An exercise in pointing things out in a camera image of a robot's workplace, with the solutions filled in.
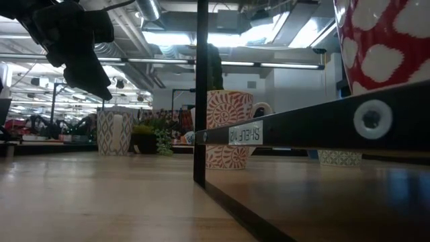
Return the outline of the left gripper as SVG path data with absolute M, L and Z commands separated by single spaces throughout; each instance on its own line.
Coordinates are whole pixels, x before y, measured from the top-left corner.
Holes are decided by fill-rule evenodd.
M 32 21 L 49 63 L 66 65 L 63 76 L 69 86 L 112 99 L 111 81 L 94 53 L 96 44 L 114 40 L 107 11 L 86 11 L 77 2 L 63 1 L 36 10 Z

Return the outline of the grey diamond patterned mug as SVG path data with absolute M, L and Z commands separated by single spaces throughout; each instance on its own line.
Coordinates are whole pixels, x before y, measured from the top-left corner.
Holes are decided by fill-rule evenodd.
M 126 156 L 130 147 L 133 116 L 129 112 L 97 113 L 97 148 L 103 156 Z

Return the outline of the red white patterned mug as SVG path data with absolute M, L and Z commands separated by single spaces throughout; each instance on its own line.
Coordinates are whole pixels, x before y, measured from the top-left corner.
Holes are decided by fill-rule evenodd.
M 353 95 L 430 80 L 430 0 L 333 0 Z

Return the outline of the yellow green plant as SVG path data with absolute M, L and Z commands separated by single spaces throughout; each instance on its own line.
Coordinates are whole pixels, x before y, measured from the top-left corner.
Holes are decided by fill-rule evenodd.
M 144 124 L 139 124 L 133 127 L 132 129 L 133 134 L 142 134 L 142 135 L 152 135 L 154 134 L 154 127 L 153 126 L 147 126 Z

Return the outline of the black plant pot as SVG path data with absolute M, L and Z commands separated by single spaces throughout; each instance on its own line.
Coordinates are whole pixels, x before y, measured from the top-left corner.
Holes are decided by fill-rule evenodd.
M 157 136 L 155 134 L 135 134 L 130 140 L 129 152 L 140 154 L 157 153 Z

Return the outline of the dark monitor screen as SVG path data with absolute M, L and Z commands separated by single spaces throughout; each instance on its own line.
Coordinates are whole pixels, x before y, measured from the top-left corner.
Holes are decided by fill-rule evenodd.
M 0 126 L 4 126 L 12 99 L 0 98 Z

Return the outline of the green trailing plant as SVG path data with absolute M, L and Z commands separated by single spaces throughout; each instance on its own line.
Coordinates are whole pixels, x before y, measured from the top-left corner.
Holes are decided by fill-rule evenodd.
M 157 140 L 157 153 L 163 156 L 172 156 L 171 133 L 167 129 L 156 129 L 155 135 Z

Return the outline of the green cactus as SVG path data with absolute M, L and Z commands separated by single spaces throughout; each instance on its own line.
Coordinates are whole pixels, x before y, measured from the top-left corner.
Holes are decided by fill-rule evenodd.
M 222 59 L 219 49 L 208 44 L 208 91 L 223 90 Z

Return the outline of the orange floral patterned mug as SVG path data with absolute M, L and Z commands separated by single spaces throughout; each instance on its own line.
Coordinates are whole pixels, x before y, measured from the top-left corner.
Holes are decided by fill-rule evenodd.
M 265 102 L 253 102 L 253 95 L 243 91 L 216 90 L 207 92 L 206 128 L 247 121 L 255 116 L 272 114 L 271 106 Z M 254 147 L 211 146 L 206 147 L 206 168 L 223 170 L 244 169 Z

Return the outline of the white shelf label sticker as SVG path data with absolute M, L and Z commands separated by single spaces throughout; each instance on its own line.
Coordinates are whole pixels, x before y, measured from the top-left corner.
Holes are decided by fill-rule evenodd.
M 228 129 L 229 145 L 262 145 L 263 121 L 233 126 Z

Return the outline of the white washer black screw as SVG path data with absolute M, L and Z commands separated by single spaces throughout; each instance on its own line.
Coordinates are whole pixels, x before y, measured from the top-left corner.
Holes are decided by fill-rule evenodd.
M 362 103 L 353 116 L 356 132 L 370 140 L 385 136 L 391 129 L 392 123 L 393 113 L 391 107 L 378 99 Z

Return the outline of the black robot station frame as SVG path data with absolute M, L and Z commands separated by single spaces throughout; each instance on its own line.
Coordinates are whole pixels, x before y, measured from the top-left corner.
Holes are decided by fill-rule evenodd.
M 54 109 L 56 104 L 56 97 L 59 93 L 61 93 L 65 87 L 68 85 L 66 83 L 54 83 L 54 88 L 52 92 L 52 102 L 51 102 L 51 112 L 50 112 L 50 136 L 52 138 L 57 139 L 59 136 L 59 130 L 56 124 L 54 123 Z

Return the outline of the long ceiling light rail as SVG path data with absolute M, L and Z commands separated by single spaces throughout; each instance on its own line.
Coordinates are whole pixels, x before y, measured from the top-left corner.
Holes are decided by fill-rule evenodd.
M 12 54 L 0 53 L 1 59 L 11 60 L 35 60 L 47 61 L 42 54 Z M 195 65 L 194 59 L 165 59 L 165 58 L 126 58 L 126 57 L 99 57 L 102 63 L 146 63 L 146 64 L 166 64 L 166 65 Z M 255 68 L 272 68 L 272 69 L 309 69 L 323 70 L 324 65 L 315 64 L 298 64 L 298 63 L 261 63 L 261 62 L 243 62 L 222 60 L 223 66 L 232 67 L 255 67 Z

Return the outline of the black stand frame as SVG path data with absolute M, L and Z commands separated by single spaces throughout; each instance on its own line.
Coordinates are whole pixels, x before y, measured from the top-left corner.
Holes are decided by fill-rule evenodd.
M 196 89 L 195 88 L 191 88 L 191 89 L 172 89 L 172 93 L 171 93 L 171 111 L 174 111 L 174 102 L 175 102 L 175 93 L 177 91 L 188 91 L 190 93 L 195 93 Z

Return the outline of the silver ceiling duct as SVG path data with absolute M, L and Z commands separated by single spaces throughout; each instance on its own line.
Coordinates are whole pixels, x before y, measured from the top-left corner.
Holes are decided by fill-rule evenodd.
M 137 9 L 145 21 L 153 22 L 161 16 L 158 0 L 136 0 Z

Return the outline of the black frame wooden shelf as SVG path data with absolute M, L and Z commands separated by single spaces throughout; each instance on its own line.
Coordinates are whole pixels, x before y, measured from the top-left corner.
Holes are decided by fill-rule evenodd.
M 349 88 L 344 66 L 341 74 Z M 257 146 L 362 154 L 359 167 L 262 157 L 252 169 L 207 171 L 207 192 L 259 241 L 430 242 L 430 80 L 349 91 L 319 102 L 299 91 L 297 102 L 289 89 L 285 111 L 198 133 L 200 144 L 227 145 L 229 128 L 262 120 Z M 372 99 L 393 113 L 391 129 L 376 140 L 353 124 Z

